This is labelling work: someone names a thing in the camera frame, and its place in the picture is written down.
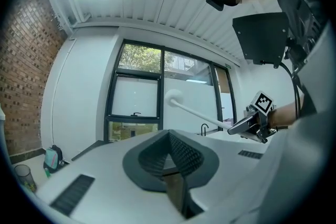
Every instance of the cable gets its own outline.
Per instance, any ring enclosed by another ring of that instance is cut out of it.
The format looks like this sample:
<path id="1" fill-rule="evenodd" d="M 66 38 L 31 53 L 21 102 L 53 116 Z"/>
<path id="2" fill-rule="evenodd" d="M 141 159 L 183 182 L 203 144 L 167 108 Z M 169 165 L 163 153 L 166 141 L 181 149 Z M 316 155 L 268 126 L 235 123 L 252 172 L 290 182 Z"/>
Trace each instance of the cable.
<path id="1" fill-rule="evenodd" d="M 293 83 L 294 96 L 295 96 L 295 116 L 296 116 L 296 118 L 298 118 L 298 117 L 300 116 L 301 105 L 300 105 L 300 97 L 299 97 L 299 91 L 298 91 L 297 85 L 296 85 L 295 82 L 293 81 L 293 79 L 292 79 L 292 74 L 291 74 L 291 72 L 289 71 L 289 69 L 285 66 L 285 64 L 281 62 L 281 63 L 280 63 L 280 66 L 286 70 L 286 72 L 287 72 L 288 75 L 290 76 L 290 80 L 291 80 L 292 83 Z"/>

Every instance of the ceiling light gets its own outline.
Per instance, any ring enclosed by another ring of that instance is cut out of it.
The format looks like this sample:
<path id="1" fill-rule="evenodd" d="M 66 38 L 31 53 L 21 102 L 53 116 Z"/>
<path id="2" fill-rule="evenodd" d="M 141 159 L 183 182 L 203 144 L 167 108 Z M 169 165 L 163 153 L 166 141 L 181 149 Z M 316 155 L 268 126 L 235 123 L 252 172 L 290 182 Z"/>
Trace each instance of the ceiling light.
<path id="1" fill-rule="evenodd" d="M 196 82 L 196 83 L 201 83 L 201 84 L 205 84 L 205 83 L 207 83 L 206 81 L 202 81 L 202 80 L 193 80 L 193 79 L 187 79 L 187 81 L 190 81 L 190 82 Z"/>

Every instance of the floor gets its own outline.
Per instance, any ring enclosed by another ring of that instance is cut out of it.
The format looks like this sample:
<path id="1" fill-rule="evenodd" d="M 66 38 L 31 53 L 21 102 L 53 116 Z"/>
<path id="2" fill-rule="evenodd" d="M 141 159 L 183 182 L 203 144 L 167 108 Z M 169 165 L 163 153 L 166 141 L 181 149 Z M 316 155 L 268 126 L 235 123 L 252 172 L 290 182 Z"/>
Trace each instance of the floor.
<path id="1" fill-rule="evenodd" d="M 31 159 L 27 159 L 23 162 L 13 164 L 13 167 L 19 164 L 27 165 L 30 168 L 30 172 L 32 173 L 33 179 L 35 181 L 36 187 L 41 187 L 47 180 L 47 175 L 43 169 L 45 155 L 39 155 Z"/>

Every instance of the brush head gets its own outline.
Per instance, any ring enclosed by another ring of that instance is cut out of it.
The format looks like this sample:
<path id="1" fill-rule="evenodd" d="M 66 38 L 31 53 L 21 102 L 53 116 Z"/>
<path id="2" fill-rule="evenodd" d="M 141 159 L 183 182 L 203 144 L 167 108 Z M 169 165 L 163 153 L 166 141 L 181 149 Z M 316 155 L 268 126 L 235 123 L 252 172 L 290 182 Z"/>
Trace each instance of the brush head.
<path id="1" fill-rule="evenodd" d="M 171 102 L 172 100 L 175 100 L 180 104 L 183 104 L 182 92 L 177 89 L 169 90 L 164 96 L 164 101 L 166 102 L 166 104 L 172 107 L 176 107 L 176 105 Z"/>

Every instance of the brick wall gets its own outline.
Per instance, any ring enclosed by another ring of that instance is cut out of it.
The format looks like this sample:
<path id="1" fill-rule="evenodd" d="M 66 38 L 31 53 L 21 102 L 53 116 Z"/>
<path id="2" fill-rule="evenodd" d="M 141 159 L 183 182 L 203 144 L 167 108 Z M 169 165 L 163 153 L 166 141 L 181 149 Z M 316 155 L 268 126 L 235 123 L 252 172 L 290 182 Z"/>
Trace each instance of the brick wall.
<path id="1" fill-rule="evenodd" d="M 8 153 L 41 147 L 43 92 L 66 35 L 49 0 L 14 0 L 0 31 L 0 104 Z"/>

